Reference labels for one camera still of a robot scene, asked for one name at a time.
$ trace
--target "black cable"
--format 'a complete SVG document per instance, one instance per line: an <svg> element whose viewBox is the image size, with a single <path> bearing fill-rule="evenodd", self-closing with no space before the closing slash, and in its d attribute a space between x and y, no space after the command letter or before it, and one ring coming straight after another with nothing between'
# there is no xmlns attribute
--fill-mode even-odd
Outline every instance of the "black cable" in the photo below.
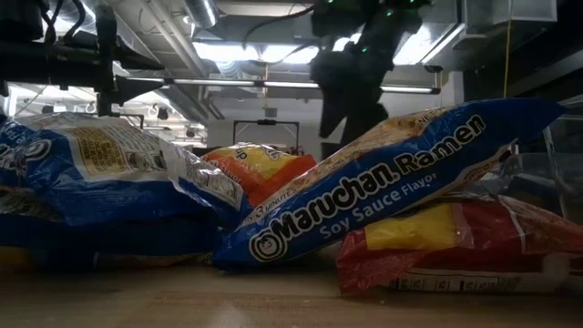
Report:
<svg viewBox="0 0 583 328"><path fill-rule="evenodd" d="M313 5L309 6L308 8L305 8L302 11L299 11L295 14L275 17L275 18L268 19L266 21L263 21L263 22L257 24L256 26L252 27L249 31L247 31L247 34L245 34L245 37L243 37L243 42L242 42L243 49L247 48L247 39L256 30L258 30L266 25L272 24L272 23L276 23L276 22L280 22L283 20L288 20L288 19L297 18L297 17L303 16L303 15L306 15L306 14L310 13L312 10L313 10Z"/></svg>
<svg viewBox="0 0 583 328"><path fill-rule="evenodd" d="M79 0L71 0L71 1L73 1L73 4L75 5L75 7L77 8L77 11L79 12L79 19L77 20L77 22L68 31L66 31L65 39L71 39L71 38L73 38L73 35L75 34L75 32L85 22L85 14L86 14L85 7L83 6L83 4L81 3L81 1L79 1Z"/></svg>
<svg viewBox="0 0 583 328"><path fill-rule="evenodd" d="M56 3L56 7L55 7L55 11L53 12L53 16L51 17L50 22L46 23L48 25L48 28L46 29L46 34L45 34L45 43L46 44L52 45L56 41L55 22L56 22L56 18L58 17L58 14L61 12L61 7L63 7L64 2L65 2L65 0L59 0Z"/></svg>

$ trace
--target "cable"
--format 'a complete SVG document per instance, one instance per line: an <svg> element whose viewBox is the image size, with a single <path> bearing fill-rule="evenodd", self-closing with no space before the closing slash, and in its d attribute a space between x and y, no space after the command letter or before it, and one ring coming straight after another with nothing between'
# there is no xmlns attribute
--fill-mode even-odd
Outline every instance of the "cable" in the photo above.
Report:
<svg viewBox="0 0 583 328"><path fill-rule="evenodd" d="M79 19L77 20L77 22L73 26L71 26L71 28L68 31L66 31L65 39L73 38L73 35L75 34L75 32L85 22L85 14L86 14L85 7L83 6L83 4L79 0L71 0L71 1L73 1L73 4L75 5L75 7L77 8L77 11L79 12Z"/></svg>
<svg viewBox="0 0 583 328"><path fill-rule="evenodd" d="M292 18L297 18L297 17L303 16L303 15L306 15L306 14L310 13L313 10L313 8L314 8L314 6L311 5L311 6L305 8L302 11L299 11L299 12L297 12L295 14L283 15L283 16L275 17L275 18L268 19L266 21L263 21L263 22L257 24L256 26L252 27L249 31L247 31L247 34L245 34L245 37L243 37L243 42L242 42L243 49L247 49L247 39L256 30L258 30L258 29L260 29L260 28L262 28L262 27L264 27L266 25L272 24L272 23L276 23L276 22L280 22L280 21L284 21L284 20L288 20L288 19L292 19Z"/></svg>
<svg viewBox="0 0 583 328"><path fill-rule="evenodd" d="M31 99L31 100L28 102L28 104L26 104L26 106L24 106L23 108L20 108L20 110L18 110L18 111L15 113L15 117L17 117L17 116L18 116L18 114L22 113L22 112L23 112L25 109L27 109L27 108L30 106L30 104L34 103L34 102L35 102L35 100L36 100L36 99L37 99L37 98L38 98L40 95L42 95L42 94L43 94L43 92L45 92L45 89L46 89L46 87L48 87L48 85L46 85L46 86L45 86L45 87L43 87L43 88L42 88L40 91L38 91L38 92L36 93L36 96L35 96L34 98L32 98L32 99Z"/></svg>
<svg viewBox="0 0 583 328"><path fill-rule="evenodd" d="M61 12L61 7L63 6L64 2L65 2L64 0L59 0L56 3L55 11L53 12L53 16L51 17L50 22L47 23L48 27L46 29L46 34L45 34L45 43L46 44L52 45L56 41L56 30L55 30L56 18L58 17L58 14Z"/></svg>
<svg viewBox="0 0 583 328"><path fill-rule="evenodd" d="M508 96L508 71L510 70L510 31L512 30L512 4L513 1L510 0L509 14L508 14L508 27L506 31L506 68L504 71L504 98Z"/></svg>

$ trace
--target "wooden table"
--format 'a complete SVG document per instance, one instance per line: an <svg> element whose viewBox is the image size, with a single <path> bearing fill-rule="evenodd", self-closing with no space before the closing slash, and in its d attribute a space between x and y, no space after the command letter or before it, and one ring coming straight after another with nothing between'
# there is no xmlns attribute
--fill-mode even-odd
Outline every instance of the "wooden table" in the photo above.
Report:
<svg viewBox="0 0 583 328"><path fill-rule="evenodd" d="M387 292L341 297L329 268L0 274L1 327L583 327L574 299Z"/></svg>

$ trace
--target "ramen package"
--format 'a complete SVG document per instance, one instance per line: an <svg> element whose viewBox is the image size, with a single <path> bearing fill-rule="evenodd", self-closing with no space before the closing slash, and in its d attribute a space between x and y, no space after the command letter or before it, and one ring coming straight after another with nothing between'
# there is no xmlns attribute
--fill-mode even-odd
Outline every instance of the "ramen package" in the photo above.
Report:
<svg viewBox="0 0 583 328"><path fill-rule="evenodd" d="M583 254L583 228L535 206L443 203L350 232L336 260L343 292L554 292Z"/></svg>
<svg viewBox="0 0 583 328"><path fill-rule="evenodd" d="M32 190L74 226L155 220L202 206L218 212L224 225L238 221L237 183L201 160L178 163L162 146L174 148L121 118L59 113L9 119L0 128L0 185ZM197 197L174 188L168 162L188 166Z"/></svg>
<svg viewBox="0 0 583 328"><path fill-rule="evenodd" d="M212 250L218 232L202 209L187 218L71 227L29 195L0 191L0 270L169 266Z"/></svg>
<svg viewBox="0 0 583 328"><path fill-rule="evenodd" d="M505 99L389 118L255 208L214 263L234 269L293 259L436 199L480 179L509 145L533 138L563 111Z"/></svg>
<svg viewBox="0 0 583 328"><path fill-rule="evenodd" d="M293 156L269 146L251 143L216 149L203 159L237 181L253 207L316 165L312 155Z"/></svg>

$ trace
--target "orange ramen package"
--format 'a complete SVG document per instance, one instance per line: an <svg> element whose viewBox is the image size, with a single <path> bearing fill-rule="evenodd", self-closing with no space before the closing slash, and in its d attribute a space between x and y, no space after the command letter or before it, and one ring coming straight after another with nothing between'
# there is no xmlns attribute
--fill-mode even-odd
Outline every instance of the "orange ramen package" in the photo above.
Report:
<svg viewBox="0 0 583 328"><path fill-rule="evenodd" d="M252 143L216 149L203 159L238 182L249 195L253 207L316 165L312 155L293 156Z"/></svg>

